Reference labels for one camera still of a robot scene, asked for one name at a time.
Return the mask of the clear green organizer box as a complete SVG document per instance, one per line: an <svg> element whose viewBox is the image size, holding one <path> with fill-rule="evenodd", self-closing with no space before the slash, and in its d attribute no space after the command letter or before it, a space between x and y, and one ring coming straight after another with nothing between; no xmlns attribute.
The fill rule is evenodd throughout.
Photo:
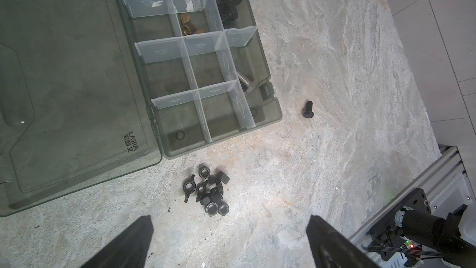
<svg viewBox="0 0 476 268"><path fill-rule="evenodd" d="M250 1L237 10L1 0L1 216L280 121ZM184 36L181 14L206 32Z"/></svg>

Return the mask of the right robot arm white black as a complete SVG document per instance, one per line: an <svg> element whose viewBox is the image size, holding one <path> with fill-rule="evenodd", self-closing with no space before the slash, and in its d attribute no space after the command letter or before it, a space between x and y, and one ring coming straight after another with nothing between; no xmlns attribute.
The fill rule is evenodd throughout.
<svg viewBox="0 0 476 268"><path fill-rule="evenodd" d="M414 186L440 155L386 0L252 0L283 107L276 126L218 151L216 267L473 268L462 222Z"/></svg>

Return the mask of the black hex bolt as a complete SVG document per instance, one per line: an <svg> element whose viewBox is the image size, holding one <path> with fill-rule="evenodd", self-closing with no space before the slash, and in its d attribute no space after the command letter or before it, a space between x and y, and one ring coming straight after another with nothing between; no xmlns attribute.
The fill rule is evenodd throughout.
<svg viewBox="0 0 476 268"><path fill-rule="evenodd" d="M313 118L314 112L313 112L313 102L312 101L309 100L309 101L306 102L306 105L305 105L304 112L303 112L302 116L306 119L312 119Z"/></svg>

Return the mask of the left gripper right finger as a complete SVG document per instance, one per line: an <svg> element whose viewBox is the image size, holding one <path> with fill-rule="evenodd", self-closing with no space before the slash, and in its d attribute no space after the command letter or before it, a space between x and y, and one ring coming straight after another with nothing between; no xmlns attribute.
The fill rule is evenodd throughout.
<svg viewBox="0 0 476 268"><path fill-rule="evenodd" d="M318 215L311 216L306 234L317 268L379 267Z"/></svg>

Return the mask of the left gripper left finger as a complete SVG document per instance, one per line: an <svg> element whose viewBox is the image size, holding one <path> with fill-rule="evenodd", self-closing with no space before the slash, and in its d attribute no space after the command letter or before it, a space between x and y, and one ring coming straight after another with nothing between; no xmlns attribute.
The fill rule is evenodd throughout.
<svg viewBox="0 0 476 268"><path fill-rule="evenodd" d="M141 216L81 267L143 268L153 233L151 216Z"/></svg>

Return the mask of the silver hex bolt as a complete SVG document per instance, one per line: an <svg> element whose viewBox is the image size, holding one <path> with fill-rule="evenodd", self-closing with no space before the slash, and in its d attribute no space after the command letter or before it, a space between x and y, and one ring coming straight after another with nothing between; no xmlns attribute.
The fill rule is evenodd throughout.
<svg viewBox="0 0 476 268"><path fill-rule="evenodd" d="M236 73L240 82L245 86L245 92L247 94L250 94L256 88L257 83L249 79L244 73L242 73L238 69L236 70Z"/></svg>

